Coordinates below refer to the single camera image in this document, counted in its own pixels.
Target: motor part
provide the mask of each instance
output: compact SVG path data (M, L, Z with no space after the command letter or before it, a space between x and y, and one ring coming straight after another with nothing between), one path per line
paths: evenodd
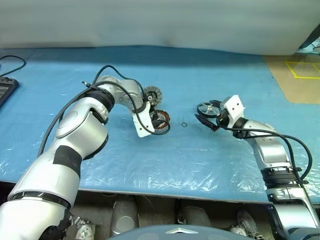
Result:
M156 107L162 101L162 93L156 86L147 86L144 88L144 94L146 95L151 106Z
M202 102L196 107L196 111L201 116L208 119L214 119L221 112L221 109L212 102Z
M154 129L162 130L168 127L170 122L169 114L166 111L155 110L151 113L152 125Z

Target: yellow tape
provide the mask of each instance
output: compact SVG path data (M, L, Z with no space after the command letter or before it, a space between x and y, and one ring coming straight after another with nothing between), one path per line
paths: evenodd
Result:
M319 76L298 76L293 70L293 68L290 66L290 64L310 64L320 73L320 69L316 65L316 64L319 64L319 62L285 61L284 63L289 68L289 70L291 71L295 79L319 79L320 80Z

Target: black band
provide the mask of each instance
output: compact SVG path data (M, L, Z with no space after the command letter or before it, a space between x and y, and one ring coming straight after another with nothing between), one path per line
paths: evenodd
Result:
M98 100L100 103L102 103L106 107L106 109L108 109L109 113L115 105L114 96L106 90L102 91L102 90L93 89L92 91L89 91L85 95L85 97L90 97Z
M239 117L239 119L234 123L234 129L243 129L245 124L248 122L248 119L244 117ZM244 138L248 134L247 131L233 131L233 136L237 139Z
M299 187L296 173L293 169L266 168L261 170L267 189L283 187Z
M35 197L35 198L42 198L44 200L56 203L56 204L60 204L62 206L64 206L66 209L70 209L71 205L69 202L67 202L66 200L64 200L63 198L50 194L50 193L46 193L46 192L42 192L42 191L23 191L23 192L19 192L15 195L13 195L10 198L11 200L17 200L17 199L22 199L24 197Z
M80 178L81 162L82 157L79 153L69 146L61 145L55 151L52 164L63 165L71 168Z

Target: metal gear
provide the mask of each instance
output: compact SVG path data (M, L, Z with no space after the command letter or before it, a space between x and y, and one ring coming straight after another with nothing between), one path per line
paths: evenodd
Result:
M168 123L170 121L169 114L167 112L165 112L165 111L162 111L162 110L155 110L155 112L158 115L158 119L157 120L163 120L164 122L160 123L159 126L154 127L154 129L157 129L157 130L164 129L169 124Z
M162 93L160 89L156 86L147 86L144 88L144 93L146 94L150 104L152 106L157 106L162 101Z

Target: cable connector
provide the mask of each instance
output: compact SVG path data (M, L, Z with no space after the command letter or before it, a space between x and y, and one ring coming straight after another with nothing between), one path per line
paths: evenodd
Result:
M297 184L309 184L310 182L307 180L301 180L301 181L297 180L296 183Z
M293 169L294 171L296 171L296 172L302 172L302 168L301 167L299 167L299 166L297 166L295 169Z
M84 84L87 88L91 87L91 84L88 82L82 81L81 83Z

